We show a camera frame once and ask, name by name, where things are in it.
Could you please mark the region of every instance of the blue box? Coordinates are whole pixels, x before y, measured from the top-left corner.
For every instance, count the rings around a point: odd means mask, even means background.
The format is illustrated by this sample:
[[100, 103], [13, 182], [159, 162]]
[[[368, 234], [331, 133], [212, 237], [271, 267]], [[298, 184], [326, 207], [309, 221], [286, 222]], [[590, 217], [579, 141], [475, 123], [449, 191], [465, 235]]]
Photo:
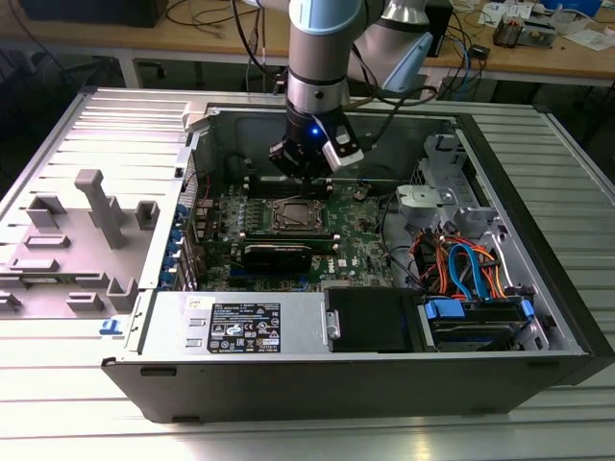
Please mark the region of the blue box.
[[541, 0], [547, 10], [555, 10], [557, 5], [561, 3], [564, 10], [577, 10], [584, 12], [588, 16], [594, 15], [600, 9], [603, 0]]

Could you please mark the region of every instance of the white sticker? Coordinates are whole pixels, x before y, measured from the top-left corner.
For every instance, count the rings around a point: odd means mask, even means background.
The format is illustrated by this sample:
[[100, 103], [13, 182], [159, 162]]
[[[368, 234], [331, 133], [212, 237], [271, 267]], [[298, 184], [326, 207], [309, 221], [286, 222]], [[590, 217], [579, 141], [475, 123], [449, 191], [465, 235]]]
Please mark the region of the white sticker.
[[185, 299], [184, 309], [211, 309], [215, 303], [213, 296], [188, 296]]

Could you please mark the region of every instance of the paper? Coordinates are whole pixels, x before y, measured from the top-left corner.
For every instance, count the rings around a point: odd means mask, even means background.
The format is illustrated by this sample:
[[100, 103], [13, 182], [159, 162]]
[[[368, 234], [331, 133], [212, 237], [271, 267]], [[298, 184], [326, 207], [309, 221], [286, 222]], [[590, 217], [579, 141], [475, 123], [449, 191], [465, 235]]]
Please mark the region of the paper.
[[502, 19], [503, 14], [511, 17], [522, 17], [523, 19], [529, 19], [531, 16], [532, 6], [533, 3], [524, 5], [486, 3], [482, 7], [482, 14], [479, 17], [479, 24], [497, 27], [498, 24], [500, 24], [500, 19]]
[[614, 36], [607, 36], [600, 32], [592, 31], [589, 29], [586, 31], [575, 32], [574, 34], [570, 34], [569, 36], [564, 36], [564, 38], [568, 38], [574, 43], [586, 46], [590, 50], [594, 51], [602, 51], [615, 45]]

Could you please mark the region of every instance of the side panel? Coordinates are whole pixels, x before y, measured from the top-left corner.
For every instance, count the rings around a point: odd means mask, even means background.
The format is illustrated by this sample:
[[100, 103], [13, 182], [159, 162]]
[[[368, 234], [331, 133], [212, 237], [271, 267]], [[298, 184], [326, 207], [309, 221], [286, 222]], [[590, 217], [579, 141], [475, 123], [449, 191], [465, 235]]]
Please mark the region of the side panel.
[[528, 252], [553, 300], [584, 351], [593, 355], [591, 366], [577, 370], [560, 384], [579, 384], [615, 360], [615, 352], [592, 317], [568, 274], [555, 256], [549, 242], [531, 217], [517, 189], [504, 171], [491, 146], [470, 115], [460, 115], [459, 123], [487, 180], [493, 185], [508, 219], [519, 232]]
[[588, 361], [406, 360], [312, 363], [103, 363], [157, 423], [506, 413]]

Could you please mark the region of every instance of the motherboard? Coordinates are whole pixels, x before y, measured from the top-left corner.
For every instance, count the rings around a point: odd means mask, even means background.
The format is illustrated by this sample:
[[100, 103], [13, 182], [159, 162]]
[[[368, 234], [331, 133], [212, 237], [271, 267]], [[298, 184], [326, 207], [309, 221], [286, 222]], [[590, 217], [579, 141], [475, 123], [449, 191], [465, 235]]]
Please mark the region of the motherboard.
[[252, 197], [230, 185], [201, 201], [200, 289], [316, 292], [392, 286], [378, 233], [380, 203], [381, 197], [355, 184], [329, 187], [318, 199]]

